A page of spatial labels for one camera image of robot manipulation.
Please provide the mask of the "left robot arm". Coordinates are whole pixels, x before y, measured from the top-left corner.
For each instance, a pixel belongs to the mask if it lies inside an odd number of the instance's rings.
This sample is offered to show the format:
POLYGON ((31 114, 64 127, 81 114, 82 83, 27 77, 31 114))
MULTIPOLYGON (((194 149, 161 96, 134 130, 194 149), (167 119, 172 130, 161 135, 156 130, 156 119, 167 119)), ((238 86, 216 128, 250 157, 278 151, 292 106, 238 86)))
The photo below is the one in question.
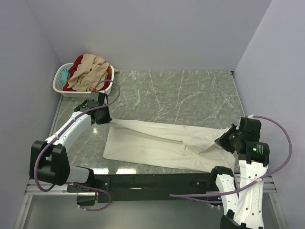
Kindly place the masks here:
POLYGON ((94 91, 89 99, 78 105, 69 120, 53 135, 44 141, 35 141, 30 153, 30 178, 43 192, 40 182, 49 183, 52 187, 66 183, 78 183, 85 192, 95 187, 92 169, 71 166, 68 151, 77 138, 92 124, 102 125, 112 119, 109 111, 108 95, 94 91))

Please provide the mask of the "cream white t-shirt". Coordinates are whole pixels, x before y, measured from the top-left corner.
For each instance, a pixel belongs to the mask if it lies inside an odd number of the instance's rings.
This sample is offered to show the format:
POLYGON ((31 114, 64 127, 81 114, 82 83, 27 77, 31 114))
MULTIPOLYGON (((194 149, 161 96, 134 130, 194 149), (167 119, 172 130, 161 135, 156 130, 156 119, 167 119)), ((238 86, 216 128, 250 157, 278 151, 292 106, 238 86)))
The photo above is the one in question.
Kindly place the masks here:
POLYGON ((103 153, 109 160, 210 172, 235 170, 235 157, 214 141, 226 129, 114 119, 103 153))

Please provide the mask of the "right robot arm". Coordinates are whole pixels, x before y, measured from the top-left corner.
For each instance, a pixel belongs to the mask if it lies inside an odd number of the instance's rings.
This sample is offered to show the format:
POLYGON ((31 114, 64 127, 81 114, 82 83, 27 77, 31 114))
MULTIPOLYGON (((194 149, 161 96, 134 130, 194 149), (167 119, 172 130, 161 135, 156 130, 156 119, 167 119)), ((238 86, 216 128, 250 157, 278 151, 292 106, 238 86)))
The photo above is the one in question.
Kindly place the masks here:
POLYGON ((240 190, 235 187, 233 173, 222 167, 209 178, 209 185, 222 194, 224 215, 222 229, 262 229, 263 175, 267 173, 270 148, 260 142, 261 122, 242 117, 239 126, 231 128, 215 143, 227 152, 238 154, 240 190))

